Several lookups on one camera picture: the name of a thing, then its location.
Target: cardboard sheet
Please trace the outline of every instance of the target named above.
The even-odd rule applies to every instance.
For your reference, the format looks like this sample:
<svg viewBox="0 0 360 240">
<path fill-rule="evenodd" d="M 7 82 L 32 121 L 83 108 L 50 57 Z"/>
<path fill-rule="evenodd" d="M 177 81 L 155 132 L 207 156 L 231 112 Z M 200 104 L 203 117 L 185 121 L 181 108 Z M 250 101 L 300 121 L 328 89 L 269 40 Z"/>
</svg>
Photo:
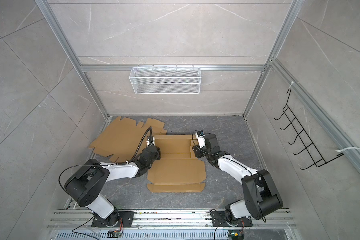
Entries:
<svg viewBox="0 0 360 240">
<path fill-rule="evenodd" d="M 99 135 L 99 137 L 91 143 L 90 148 L 94 147 L 94 152 L 107 157 L 113 154 L 110 158 L 112 162 L 125 162 L 130 160 L 135 153 L 140 139 L 148 127 L 152 127 L 152 135 L 165 135 L 166 130 L 163 129 L 164 122 L 148 118 L 145 124 L 130 118 L 117 117 L 110 125 Z M 147 146 L 147 138 L 142 143 L 141 151 Z"/>
<path fill-rule="evenodd" d="M 192 150 L 192 135 L 156 135 L 161 159 L 148 170 L 151 192 L 201 192 L 206 179 L 205 163 Z"/>
</svg>

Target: black mounting plate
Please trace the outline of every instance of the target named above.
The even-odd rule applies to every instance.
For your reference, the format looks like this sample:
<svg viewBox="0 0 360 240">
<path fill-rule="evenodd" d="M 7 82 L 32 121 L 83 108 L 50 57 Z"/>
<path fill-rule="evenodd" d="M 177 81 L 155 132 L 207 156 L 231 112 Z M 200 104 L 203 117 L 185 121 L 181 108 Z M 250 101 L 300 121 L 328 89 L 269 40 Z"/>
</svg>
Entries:
<svg viewBox="0 0 360 240">
<path fill-rule="evenodd" d="M 217 227 L 217 226 L 219 226 L 219 227 L 232 227 L 228 223 L 223 223 L 223 222 L 226 221 L 224 211 L 211 211 L 210 213 L 211 213 L 211 216 L 212 216 L 212 224 L 213 224 L 214 227 Z M 233 226 L 242 227 L 243 223 L 241 222 L 241 220 L 243 220 L 243 222 L 244 222 L 244 227 L 252 227 L 253 226 L 252 219 L 251 219 L 250 216 L 249 216 L 249 218 L 247 218 L 247 217 L 239 218 L 234 223 L 235 225 L 236 224 L 238 224 L 238 225 L 237 226 L 233 225 Z"/>
<path fill-rule="evenodd" d="M 122 220 L 123 220 L 123 227 L 131 227 L 132 226 L 134 214 L 135 214 L 135 212 L 119 211 L 119 217 L 122 218 Z M 107 227 L 107 226 L 103 223 L 103 219 L 101 217 L 99 217 L 97 214 L 95 214 L 95 217 L 93 218 L 91 227 Z M 120 221 L 118 221 L 116 223 L 116 225 L 114 225 L 113 227 L 114 228 L 120 227 Z"/>
</svg>

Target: black wire rack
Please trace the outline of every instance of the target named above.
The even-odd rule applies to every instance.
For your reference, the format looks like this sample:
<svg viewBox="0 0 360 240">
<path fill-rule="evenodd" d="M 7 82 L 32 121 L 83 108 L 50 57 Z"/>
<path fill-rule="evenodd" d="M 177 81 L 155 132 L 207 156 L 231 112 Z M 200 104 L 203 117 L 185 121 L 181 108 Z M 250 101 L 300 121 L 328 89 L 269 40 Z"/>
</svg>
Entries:
<svg viewBox="0 0 360 240">
<path fill-rule="evenodd" d="M 313 141 L 312 141 L 311 137 L 309 136 L 309 134 L 305 131 L 304 127 L 302 126 L 302 124 L 300 123 L 300 121 L 298 120 L 298 118 L 296 117 L 296 115 L 293 113 L 292 109 L 288 106 L 289 96 L 291 95 L 291 89 L 288 89 L 287 94 L 288 94 L 288 99 L 287 99 L 287 103 L 286 103 L 285 106 L 283 107 L 283 114 L 282 114 L 279 118 L 275 118 L 275 120 L 279 120 L 283 115 L 285 115 L 285 116 L 287 117 L 288 121 L 289 121 L 289 124 L 288 124 L 288 126 L 286 126 L 284 129 L 281 129 L 281 128 L 280 128 L 280 130 L 283 131 L 283 130 L 287 129 L 289 126 L 292 126 L 293 129 L 295 130 L 295 132 L 296 132 L 297 135 L 296 135 L 296 137 L 295 137 L 295 140 L 294 140 L 292 143 L 288 142 L 289 145 L 293 145 L 293 144 L 296 142 L 297 138 L 299 138 L 300 141 L 302 142 L 302 144 L 303 144 L 303 146 L 304 146 L 304 149 L 301 150 L 301 151 L 298 152 L 298 153 L 292 153 L 292 154 L 293 154 L 293 155 L 298 155 L 298 154 L 302 153 L 304 150 L 307 150 L 309 156 L 311 157 L 311 159 L 312 159 L 312 161 L 313 161 L 313 164 L 309 165 L 309 166 L 306 167 L 306 168 L 300 168 L 300 169 L 301 169 L 301 170 L 306 170 L 306 169 L 312 167 L 313 165 L 315 165 L 316 167 L 321 167 L 321 166 L 323 166 L 323 165 L 325 165 L 325 164 L 327 164 L 327 163 L 335 160 L 336 158 L 339 158 L 339 157 L 343 156 L 344 154 L 343 154 L 343 153 L 340 153 L 340 154 L 336 155 L 335 158 L 333 158 L 333 159 L 331 159 L 331 160 L 329 160 L 329 161 L 326 161 L 326 160 L 324 159 L 324 157 L 321 155 L 320 151 L 317 149 L 316 145 L 313 143 Z M 288 117 L 288 115 L 286 114 L 286 111 L 287 111 L 287 110 L 289 110 L 289 111 L 291 112 L 291 114 L 293 115 L 292 120 L 291 120 L 290 117 Z M 293 125 L 293 122 L 294 122 L 294 121 L 297 122 L 297 123 L 300 125 L 300 127 L 298 127 L 298 128 L 299 128 L 299 129 L 301 128 L 301 129 L 302 129 L 301 131 L 298 131 L 298 130 L 296 129 L 296 127 Z M 301 134 L 302 134 L 302 133 L 305 133 L 305 134 L 307 135 L 307 137 L 309 138 L 310 143 L 309 143 L 309 142 L 308 142 L 308 143 L 304 143 L 304 141 L 303 141 L 302 138 L 301 138 Z M 312 153 L 311 153 L 310 150 L 309 150 L 309 147 L 311 147 L 311 146 L 314 147 L 314 149 L 319 153 L 320 159 L 319 159 L 318 161 L 315 161 L 314 158 L 312 157 Z"/>
</svg>

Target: white zip tie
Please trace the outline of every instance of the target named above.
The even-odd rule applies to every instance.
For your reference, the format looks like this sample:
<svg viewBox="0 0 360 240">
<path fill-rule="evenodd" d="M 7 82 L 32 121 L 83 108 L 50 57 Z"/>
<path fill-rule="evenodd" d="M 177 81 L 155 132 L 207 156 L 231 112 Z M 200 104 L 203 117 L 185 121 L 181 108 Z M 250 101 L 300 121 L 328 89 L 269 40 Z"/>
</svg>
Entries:
<svg viewBox="0 0 360 240">
<path fill-rule="evenodd" d="M 360 150 L 359 147 L 346 147 L 346 148 L 343 148 L 343 149 L 339 149 L 339 150 L 335 150 L 336 152 L 342 152 L 344 150 L 348 150 L 348 149 L 357 149 L 357 150 Z"/>
<path fill-rule="evenodd" d="M 298 83 L 298 82 L 291 82 L 291 84 L 289 85 L 289 88 L 291 88 L 292 87 L 292 84 L 294 84 L 294 83 Z"/>
</svg>

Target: aluminum rail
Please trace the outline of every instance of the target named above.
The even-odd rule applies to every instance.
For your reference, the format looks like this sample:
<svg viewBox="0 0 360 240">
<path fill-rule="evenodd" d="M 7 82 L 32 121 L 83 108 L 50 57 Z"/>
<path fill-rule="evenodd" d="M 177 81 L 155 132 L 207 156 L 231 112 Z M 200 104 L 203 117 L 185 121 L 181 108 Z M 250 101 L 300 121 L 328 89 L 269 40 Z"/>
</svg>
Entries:
<svg viewBox="0 0 360 240">
<path fill-rule="evenodd" d="M 130 71 L 133 67 L 198 67 L 202 71 L 264 71 L 262 64 L 243 65 L 81 65 L 82 71 Z"/>
</svg>

